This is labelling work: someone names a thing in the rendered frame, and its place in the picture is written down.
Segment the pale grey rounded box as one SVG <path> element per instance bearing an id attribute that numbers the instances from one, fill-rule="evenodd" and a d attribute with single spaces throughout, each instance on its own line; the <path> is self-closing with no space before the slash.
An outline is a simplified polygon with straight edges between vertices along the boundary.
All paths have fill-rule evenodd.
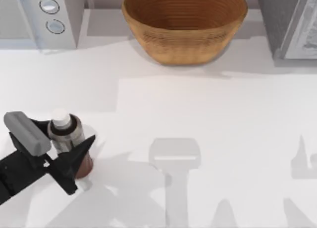
<path id="1" fill-rule="evenodd" d="M 22 111 L 5 113 L 4 124 L 32 156 L 42 156 L 51 149 L 49 138 Z"/>

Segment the grey cabinet door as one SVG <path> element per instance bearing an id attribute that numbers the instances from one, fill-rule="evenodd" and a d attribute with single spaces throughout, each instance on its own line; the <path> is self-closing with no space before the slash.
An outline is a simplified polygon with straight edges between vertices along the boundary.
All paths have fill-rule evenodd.
<path id="1" fill-rule="evenodd" d="M 284 59 L 317 59 L 317 0 L 298 0 L 281 47 Z"/>

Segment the brown bottle with white cap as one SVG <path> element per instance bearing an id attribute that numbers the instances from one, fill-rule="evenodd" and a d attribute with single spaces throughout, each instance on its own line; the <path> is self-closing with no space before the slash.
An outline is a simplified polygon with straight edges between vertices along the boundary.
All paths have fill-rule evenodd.
<path id="1" fill-rule="evenodd" d="M 70 152 L 86 139 L 78 116 L 63 108 L 55 109 L 51 116 L 48 135 L 58 155 Z"/>

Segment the large microwave knob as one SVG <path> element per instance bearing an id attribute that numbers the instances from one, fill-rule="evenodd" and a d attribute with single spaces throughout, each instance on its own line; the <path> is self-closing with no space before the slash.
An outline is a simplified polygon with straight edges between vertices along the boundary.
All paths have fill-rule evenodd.
<path id="1" fill-rule="evenodd" d="M 60 10 L 59 3 L 56 0 L 41 0 L 39 7 L 46 14 L 57 14 Z"/>

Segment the pale microwave oven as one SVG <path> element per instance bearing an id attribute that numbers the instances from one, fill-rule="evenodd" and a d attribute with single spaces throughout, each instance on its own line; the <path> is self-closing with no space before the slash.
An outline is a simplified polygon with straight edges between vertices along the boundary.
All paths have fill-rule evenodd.
<path id="1" fill-rule="evenodd" d="M 86 0 L 56 0 L 57 14 L 41 11 L 41 0 L 0 0 L 0 49 L 76 49 Z M 65 32 L 56 35 L 46 29 L 48 20 L 64 23 Z"/>

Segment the small microwave knob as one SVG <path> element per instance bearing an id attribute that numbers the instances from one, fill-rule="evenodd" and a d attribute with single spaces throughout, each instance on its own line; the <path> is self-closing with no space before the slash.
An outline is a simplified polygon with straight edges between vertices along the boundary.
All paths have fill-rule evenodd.
<path id="1" fill-rule="evenodd" d="M 52 34 L 60 35 L 65 32 L 66 28 L 63 22 L 53 19 L 46 22 L 46 29 Z"/>

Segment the brown woven basket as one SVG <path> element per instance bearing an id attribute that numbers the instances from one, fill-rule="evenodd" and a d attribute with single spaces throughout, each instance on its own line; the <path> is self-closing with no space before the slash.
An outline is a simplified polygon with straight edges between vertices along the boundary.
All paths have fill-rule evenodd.
<path id="1" fill-rule="evenodd" d="M 122 14 L 145 53 L 161 64 L 204 64 L 241 27 L 246 0 L 123 0 Z"/>

